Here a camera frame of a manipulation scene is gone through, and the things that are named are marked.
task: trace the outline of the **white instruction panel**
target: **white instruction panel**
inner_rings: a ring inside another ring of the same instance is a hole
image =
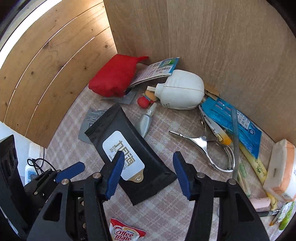
[[[145,165],[131,148],[127,140],[123,137],[120,131],[113,132],[104,142],[103,149],[110,161],[113,160],[117,151],[124,153],[124,167],[121,177],[127,181],[132,176],[143,170]]]

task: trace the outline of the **white wall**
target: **white wall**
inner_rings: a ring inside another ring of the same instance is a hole
[[[19,163],[17,168],[23,181],[25,176],[25,166],[27,164],[29,154],[29,145],[31,141],[21,134],[18,134],[4,123],[0,122],[0,140],[12,134],[15,138],[15,148],[17,150],[17,158]]]

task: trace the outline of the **red coffee creamer packet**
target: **red coffee creamer packet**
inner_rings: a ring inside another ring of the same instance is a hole
[[[127,226],[114,218],[110,221],[109,231],[113,240],[136,241],[146,234],[145,231]]]

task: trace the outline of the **blue packet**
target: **blue packet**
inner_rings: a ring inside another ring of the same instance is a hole
[[[224,127],[230,133],[232,130],[232,117],[230,105],[225,100],[218,98],[216,101],[212,98],[202,104],[203,111]],[[257,159],[259,154],[260,140],[262,132],[247,118],[243,113],[237,110],[237,120],[239,123],[239,140],[249,150],[249,152]]]

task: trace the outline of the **orange and white tissue package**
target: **orange and white tissue package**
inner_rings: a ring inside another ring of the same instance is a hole
[[[291,202],[296,198],[296,148],[286,139],[272,147],[265,191],[280,202]]]

